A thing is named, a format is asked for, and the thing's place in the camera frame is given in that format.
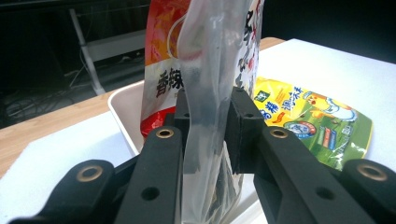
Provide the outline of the clear bag of dried seaweed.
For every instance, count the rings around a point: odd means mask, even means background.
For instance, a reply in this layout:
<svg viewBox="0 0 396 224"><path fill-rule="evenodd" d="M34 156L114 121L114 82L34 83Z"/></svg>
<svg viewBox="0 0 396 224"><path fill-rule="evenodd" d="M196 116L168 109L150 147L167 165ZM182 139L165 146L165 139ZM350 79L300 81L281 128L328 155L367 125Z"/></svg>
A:
<svg viewBox="0 0 396 224"><path fill-rule="evenodd" d="M182 224L220 224L240 197L224 141L233 87L252 93L264 0L191 0L177 41L190 128Z"/></svg>

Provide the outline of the white metal stand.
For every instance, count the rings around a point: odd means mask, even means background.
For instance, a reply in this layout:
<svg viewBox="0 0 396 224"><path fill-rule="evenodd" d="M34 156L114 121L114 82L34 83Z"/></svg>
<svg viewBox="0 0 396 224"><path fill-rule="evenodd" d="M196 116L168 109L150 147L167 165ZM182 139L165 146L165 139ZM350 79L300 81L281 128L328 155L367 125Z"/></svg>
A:
<svg viewBox="0 0 396 224"><path fill-rule="evenodd" d="M145 47L146 31L140 30L87 42L82 33L77 12L71 8L69 14L78 37L83 62L90 76L92 89L97 95L104 94L106 91L100 83L94 63L142 49Z"/></svg>

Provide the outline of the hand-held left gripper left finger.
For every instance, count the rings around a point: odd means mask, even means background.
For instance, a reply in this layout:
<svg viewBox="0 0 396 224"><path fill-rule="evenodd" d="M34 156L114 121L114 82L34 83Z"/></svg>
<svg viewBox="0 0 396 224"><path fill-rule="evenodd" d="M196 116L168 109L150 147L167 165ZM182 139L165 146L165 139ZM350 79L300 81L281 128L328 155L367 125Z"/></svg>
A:
<svg viewBox="0 0 396 224"><path fill-rule="evenodd" d="M114 224L180 224L183 144L173 113L144 137L134 159Z"/></svg>

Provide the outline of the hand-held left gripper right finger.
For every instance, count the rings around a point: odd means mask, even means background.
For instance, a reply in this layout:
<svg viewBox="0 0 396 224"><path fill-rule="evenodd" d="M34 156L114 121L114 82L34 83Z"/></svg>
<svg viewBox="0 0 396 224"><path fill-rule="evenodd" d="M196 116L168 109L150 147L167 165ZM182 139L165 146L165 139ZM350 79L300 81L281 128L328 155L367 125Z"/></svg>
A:
<svg viewBox="0 0 396 224"><path fill-rule="evenodd" d="M232 90L225 141L232 170L254 175L269 224L375 224L293 132L264 123L240 88Z"/></svg>

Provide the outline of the yellow green spout pouch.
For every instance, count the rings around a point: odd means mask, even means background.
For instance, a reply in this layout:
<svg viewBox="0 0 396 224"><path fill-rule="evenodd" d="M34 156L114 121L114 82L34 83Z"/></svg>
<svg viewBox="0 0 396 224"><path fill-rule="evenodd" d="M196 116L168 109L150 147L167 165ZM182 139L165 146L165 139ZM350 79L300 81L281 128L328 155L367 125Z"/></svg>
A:
<svg viewBox="0 0 396 224"><path fill-rule="evenodd" d="M256 79L253 102L266 125L293 132L320 162L336 170L367 153L373 122L349 105L263 77Z"/></svg>

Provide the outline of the white table mat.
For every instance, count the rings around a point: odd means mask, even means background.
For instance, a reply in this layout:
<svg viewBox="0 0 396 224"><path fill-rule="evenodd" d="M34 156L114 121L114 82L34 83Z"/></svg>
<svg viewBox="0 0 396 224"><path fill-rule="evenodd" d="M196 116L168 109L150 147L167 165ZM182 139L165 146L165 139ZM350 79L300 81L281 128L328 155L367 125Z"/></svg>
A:
<svg viewBox="0 0 396 224"><path fill-rule="evenodd" d="M396 64L292 39L261 52L259 74L369 117L374 130L366 157L396 172ZM0 130L0 224L37 214L77 163L131 158L107 104L112 93Z"/></svg>

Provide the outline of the red white snack packet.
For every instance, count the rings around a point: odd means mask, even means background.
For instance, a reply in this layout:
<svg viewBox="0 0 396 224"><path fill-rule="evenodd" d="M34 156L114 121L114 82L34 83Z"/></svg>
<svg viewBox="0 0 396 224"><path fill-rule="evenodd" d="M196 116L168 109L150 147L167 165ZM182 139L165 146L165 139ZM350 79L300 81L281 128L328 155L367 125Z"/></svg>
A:
<svg viewBox="0 0 396 224"><path fill-rule="evenodd" d="M145 83L140 132L144 137L164 125L176 110L183 88L177 41L191 0L151 0L145 43Z"/></svg>

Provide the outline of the white plastic divided bin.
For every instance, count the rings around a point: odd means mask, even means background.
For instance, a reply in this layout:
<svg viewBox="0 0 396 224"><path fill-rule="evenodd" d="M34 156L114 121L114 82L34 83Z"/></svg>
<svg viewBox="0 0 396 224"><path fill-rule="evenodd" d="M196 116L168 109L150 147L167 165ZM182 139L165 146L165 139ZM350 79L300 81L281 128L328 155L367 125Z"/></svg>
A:
<svg viewBox="0 0 396 224"><path fill-rule="evenodd" d="M113 92L107 100L132 156L140 153L144 137L140 132L144 81L138 81ZM253 175L243 175L237 203L220 224L268 224L253 184Z"/></svg>

